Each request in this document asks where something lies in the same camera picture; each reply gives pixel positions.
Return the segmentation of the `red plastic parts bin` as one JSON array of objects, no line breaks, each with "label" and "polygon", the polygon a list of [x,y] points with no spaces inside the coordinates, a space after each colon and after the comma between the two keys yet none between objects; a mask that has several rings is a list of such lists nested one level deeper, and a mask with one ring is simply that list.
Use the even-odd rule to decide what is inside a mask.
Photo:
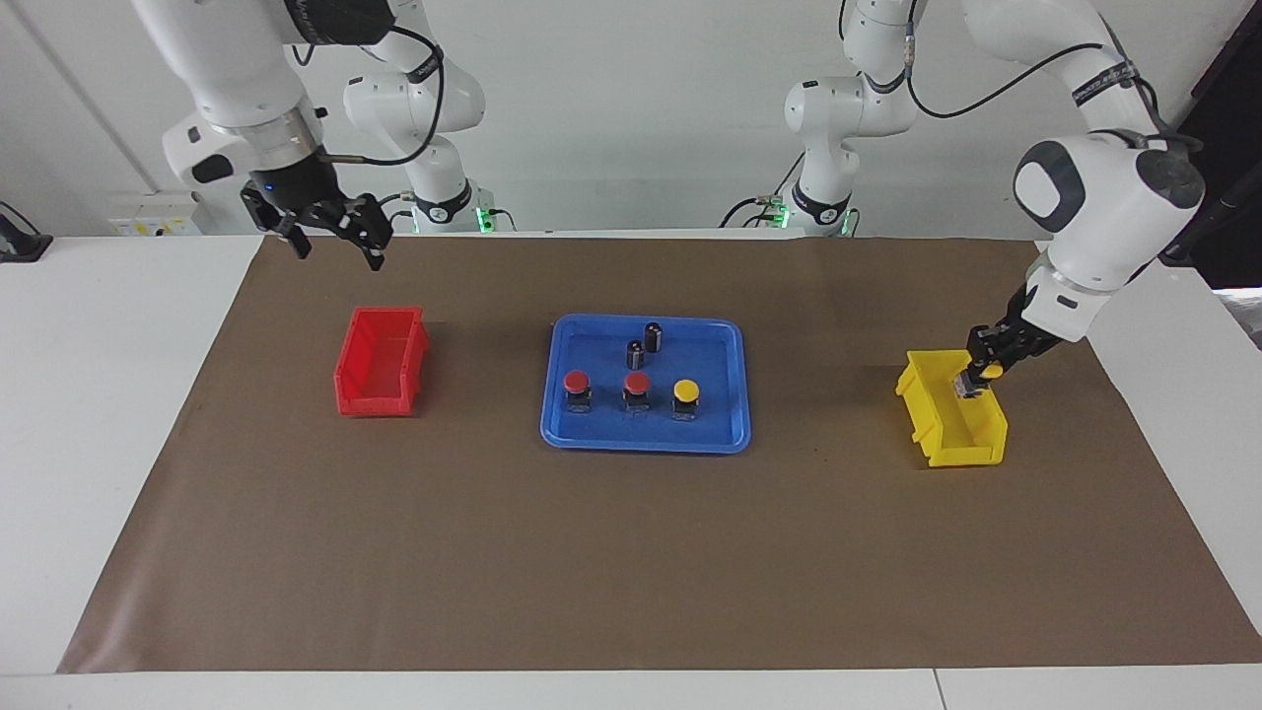
[{"label": "red plastic parts bin", "polygon": [[420,306],[363,306],[334,363],[334,404],[345,417],[410,415],[430,338]]}]

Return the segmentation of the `black background panel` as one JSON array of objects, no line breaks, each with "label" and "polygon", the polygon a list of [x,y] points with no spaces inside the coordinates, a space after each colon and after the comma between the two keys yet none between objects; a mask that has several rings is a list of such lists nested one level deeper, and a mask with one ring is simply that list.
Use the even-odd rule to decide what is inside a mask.
[{"label": "black background panel", "polygon": [[1193,163],[1206,193],[1172,265],[1213,289],[1262,288],[1262,0],[1249,0],[1191,98],[1180,130],[1204,144]]}]

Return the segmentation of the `black desk device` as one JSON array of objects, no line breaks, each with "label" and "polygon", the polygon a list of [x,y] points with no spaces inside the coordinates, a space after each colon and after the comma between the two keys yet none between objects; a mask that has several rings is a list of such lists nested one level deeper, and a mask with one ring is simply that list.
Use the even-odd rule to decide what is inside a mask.
[{"label": "black desk device", "polygon": [[0,262],[37,262],[54,242],[18,208],[0,199]]}]

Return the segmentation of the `blue plastic tray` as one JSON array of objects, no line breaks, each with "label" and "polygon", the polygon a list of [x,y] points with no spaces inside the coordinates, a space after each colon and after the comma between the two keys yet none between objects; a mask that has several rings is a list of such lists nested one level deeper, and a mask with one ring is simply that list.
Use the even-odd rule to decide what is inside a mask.
[{"label": "blue plastic tray", "polygon": [[[663,325],[663,351],[646,352],[651,409],[623,407],[628,340],[644,340],[647,322]],[[553,327],[540,435],[565,450],[734,455],[752,440],[745,342],[724,319],[570,314]],[[591,412],[567,412],[562,380],[569,370],[591,378]],[[671,417],[671,386],[699,383],[694,421]]]}]

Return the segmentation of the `yellow plastic parts bin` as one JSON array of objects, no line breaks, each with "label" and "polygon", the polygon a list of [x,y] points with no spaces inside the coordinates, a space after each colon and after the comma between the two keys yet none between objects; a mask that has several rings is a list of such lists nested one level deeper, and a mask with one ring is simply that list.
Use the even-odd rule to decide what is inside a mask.
[{"label": "yellow plastic parts bin", "polygon": [[957,377],[969,363],[965,349],[907,351],[895,392],[929,467],[982,467],[1005,459],[1010,422],[994,392],[963,399],[957,390]]}]

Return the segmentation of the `white wall socket box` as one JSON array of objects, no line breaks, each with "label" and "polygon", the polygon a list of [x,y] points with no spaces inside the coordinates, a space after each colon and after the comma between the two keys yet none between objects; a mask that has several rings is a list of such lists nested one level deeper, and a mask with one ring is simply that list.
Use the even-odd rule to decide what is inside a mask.
[{"label": "white wall socket box", "polygon": [[109,193],[109,228],[119,237],[203,237],[206,214],[194,190]]}]

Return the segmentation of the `brown paper table mat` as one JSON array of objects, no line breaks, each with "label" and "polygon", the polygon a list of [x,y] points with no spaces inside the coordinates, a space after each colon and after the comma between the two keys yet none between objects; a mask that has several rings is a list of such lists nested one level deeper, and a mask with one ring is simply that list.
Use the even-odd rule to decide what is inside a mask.
[{"label": "brown paper table mat", "polygon": [[[1253,665],[1262,636],[1085,343],[996,387],[997,467],[933,470],[895,382],[1034,259],[1000,240],[396,240],[249,265],[63,673]],[[422,391],[345,417],[363,306]],[[572,311],[733,320],[734,457],[562,451]]]}]

